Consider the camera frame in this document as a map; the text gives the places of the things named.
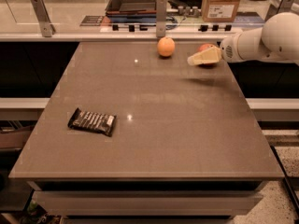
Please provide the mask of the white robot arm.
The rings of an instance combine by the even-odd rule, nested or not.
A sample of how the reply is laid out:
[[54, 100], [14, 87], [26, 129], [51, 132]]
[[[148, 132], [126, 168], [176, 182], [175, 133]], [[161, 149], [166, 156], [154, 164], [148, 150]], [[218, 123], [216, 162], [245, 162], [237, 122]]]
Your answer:
[[218, 63], [265, 63], [299, 64], [299, 28], [295, 24], [299, 16], [291, 12], [278, 13], [263, 27], [243, 31], [225, 37], [220, 46], [209, 46], [187, 59], [189, 65]]

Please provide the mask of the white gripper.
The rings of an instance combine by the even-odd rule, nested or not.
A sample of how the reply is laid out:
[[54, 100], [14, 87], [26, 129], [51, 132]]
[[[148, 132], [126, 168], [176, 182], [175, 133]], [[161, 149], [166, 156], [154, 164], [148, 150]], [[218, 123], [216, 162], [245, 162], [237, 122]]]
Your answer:
[[187, 59], [189, 65], [217, 63], [222, 58], [228, 63], [259, 60], [263, 57], [262, 29], [243, 31], [227, 36], [221, 41], [220, 48], [212, 47], [196, 52]]

